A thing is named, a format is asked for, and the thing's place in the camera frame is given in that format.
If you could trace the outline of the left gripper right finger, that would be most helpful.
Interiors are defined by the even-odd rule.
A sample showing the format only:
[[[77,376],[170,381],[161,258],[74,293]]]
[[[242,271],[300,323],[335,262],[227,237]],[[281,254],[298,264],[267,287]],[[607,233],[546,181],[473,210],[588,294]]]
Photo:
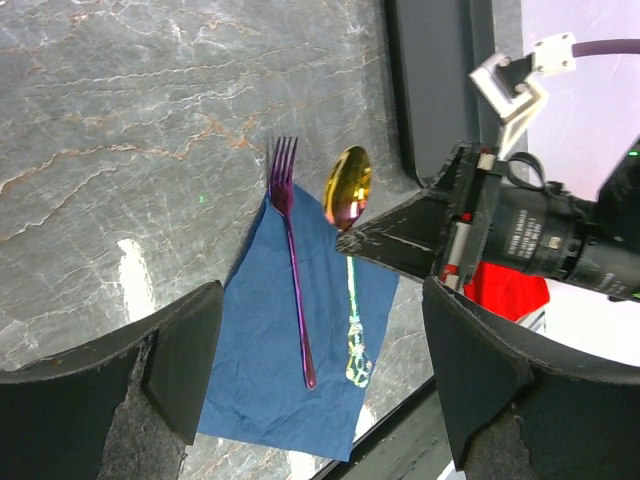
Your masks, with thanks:
[[[638,368],[505,320],[434,278],[422,306],[453,462],[467,478],[638,478]]]

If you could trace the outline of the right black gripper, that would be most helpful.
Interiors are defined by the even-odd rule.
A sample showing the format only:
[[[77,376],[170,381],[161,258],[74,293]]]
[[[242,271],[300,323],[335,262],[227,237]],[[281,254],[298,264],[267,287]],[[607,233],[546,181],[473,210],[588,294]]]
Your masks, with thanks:
[[[480,262],[589,288],[589,201],[559,182],[520,179],[516,164],[543,172],[526,152],[502,161],[491,148],[457,144],[435,190],[351,228],[347,251],[403,277],[440,277],[454,288],[468,284]],[[345,254],[339,236],[336,250]]]

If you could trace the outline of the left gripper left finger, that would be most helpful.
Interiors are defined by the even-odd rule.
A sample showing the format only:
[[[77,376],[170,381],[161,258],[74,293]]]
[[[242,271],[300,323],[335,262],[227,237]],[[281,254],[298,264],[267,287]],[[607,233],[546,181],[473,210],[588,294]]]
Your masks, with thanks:
[[[213,365],[223,286],[1,374],[4,479],[176,479]]]

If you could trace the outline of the iridescent gold spoon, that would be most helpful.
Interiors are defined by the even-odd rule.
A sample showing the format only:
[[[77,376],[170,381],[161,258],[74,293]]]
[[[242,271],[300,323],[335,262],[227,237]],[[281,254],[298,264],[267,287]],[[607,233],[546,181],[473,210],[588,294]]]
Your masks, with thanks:
[[[356,268],[347,251],[354,246],[349,230],[367,206],[373,171],[369,156],[361,146],[345,149],[331,169],[324,187],[323,209],[328,222],[339,231],[339,240],[346,240],[347,291],[349,328],[348,360],[345,376],[356,387],[366,388],[373,371],[373,362],[366,352],[364,328],[359,315]]]

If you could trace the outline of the blue paper napkin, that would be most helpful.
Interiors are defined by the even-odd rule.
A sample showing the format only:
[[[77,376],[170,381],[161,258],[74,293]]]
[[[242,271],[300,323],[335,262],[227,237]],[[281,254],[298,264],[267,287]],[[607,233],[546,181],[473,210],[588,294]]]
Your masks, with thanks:
[[[365,392],[346,376],[347,267],[321,204],[302,189],[292,212],[299,281],[317,386],[305,386],[283,219],[261,206],[226,285],[223,319],[198,430],[349,458]]]

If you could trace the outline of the purple metal fork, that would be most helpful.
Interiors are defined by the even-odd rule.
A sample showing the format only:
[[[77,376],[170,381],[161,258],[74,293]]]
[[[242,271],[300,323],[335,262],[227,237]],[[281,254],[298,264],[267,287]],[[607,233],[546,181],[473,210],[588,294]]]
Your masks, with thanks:
[[[297,147],[297,137],[281,136],[276,139],[268,171],[268,195],[271,206],[281,215],[284,222],[297,311],[303,378],[306,388],[314,390],[317,386],[317,378],[304,315],[297,252],[291,220],[295,197],[293,172]]]

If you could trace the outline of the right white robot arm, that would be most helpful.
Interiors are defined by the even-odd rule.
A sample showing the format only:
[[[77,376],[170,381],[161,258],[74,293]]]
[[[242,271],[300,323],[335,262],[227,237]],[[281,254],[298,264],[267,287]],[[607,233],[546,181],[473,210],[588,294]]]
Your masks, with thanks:
[[[516,176],[518,163],[544,174],[527,152],[502,160],[495,148],[460,142],[417,195],[340,234],[336,248],[417,281],[437,277],[454,290],[486,262],[638,301],[638,145],[595,201],[560,182],[528,183]]]

